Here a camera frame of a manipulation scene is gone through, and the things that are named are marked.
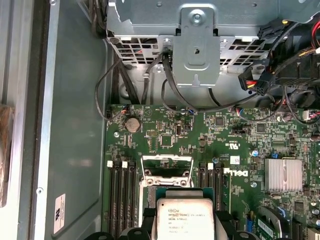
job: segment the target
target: chipset heatsink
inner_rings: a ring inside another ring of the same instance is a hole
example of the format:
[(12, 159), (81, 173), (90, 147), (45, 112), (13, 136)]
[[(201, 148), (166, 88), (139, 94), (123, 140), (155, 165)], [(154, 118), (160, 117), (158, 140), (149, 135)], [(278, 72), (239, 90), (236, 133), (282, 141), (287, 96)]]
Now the chipset heatsink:
[(266, 159), (265, 190), (270, 192), (300, 192), (303, 189), (303, 163), (297, 159)]

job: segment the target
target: heatsink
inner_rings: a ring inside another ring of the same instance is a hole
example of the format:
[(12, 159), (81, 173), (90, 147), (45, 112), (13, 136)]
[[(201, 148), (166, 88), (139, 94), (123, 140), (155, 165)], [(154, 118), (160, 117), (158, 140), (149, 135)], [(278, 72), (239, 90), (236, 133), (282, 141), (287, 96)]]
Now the heatsink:
[(269, 192), (300, 192), (303, 186), (303, 163), (297, 159), (266, 159), (265, 190)]

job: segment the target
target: red wire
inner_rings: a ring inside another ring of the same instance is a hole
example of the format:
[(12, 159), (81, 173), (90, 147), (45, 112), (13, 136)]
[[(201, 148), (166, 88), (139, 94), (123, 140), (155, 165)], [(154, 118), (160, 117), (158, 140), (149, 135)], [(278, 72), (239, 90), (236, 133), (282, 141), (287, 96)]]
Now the red wire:
[(316, 32), (317, 32), (317, 30), (318, 30), (319, 28), (320, 28), (320, 21), (316, 22), (316, 23), (314, 24), (314, 26), (312, 27), (312, 32), (311, 32), (312, 39), (315, 38), (315, 34), (316, 34)]

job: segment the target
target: white connector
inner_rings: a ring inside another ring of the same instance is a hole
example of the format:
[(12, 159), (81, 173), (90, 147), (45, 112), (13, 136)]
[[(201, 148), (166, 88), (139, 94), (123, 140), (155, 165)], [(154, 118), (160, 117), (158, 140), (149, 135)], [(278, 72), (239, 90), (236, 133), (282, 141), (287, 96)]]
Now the white connector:
[(311, 118), (310, 118), (310, 112), (309, 112), (309, 110), (304, 110), (304, 111), (302, 112), (302, 119), (305, 120), (305, 121), (311, 119)]

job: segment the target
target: gray metal panel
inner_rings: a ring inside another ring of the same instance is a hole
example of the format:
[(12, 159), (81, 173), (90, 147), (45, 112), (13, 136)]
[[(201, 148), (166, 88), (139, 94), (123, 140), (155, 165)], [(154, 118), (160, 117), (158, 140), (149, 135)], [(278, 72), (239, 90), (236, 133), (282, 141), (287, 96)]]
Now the gray metal panel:
[(181, 9), (187, 7), (213, 8), (214, 27), (220, 36), (230, 37), (252, 36), (253, 26), (278, 17), (306, 23), (320, 11), (319, 0), (110, 0), (108, 29), (115, 36), (172, 36), (181, 24)]
[[(51, 6), (35, 239), (83, 240), (101, 229), (104, 123), (94, 88), (107, 55), (90, 29), (76, 1)], [(55, 201), (62, 194), (64, 227), (54, 234)]]
[(26, 88), (30, 57), (33, 0), (0, 0), (0, 98), (14, 107), (9, 187), (0, 208), (0, 239), (16, 239), (19, 227)]

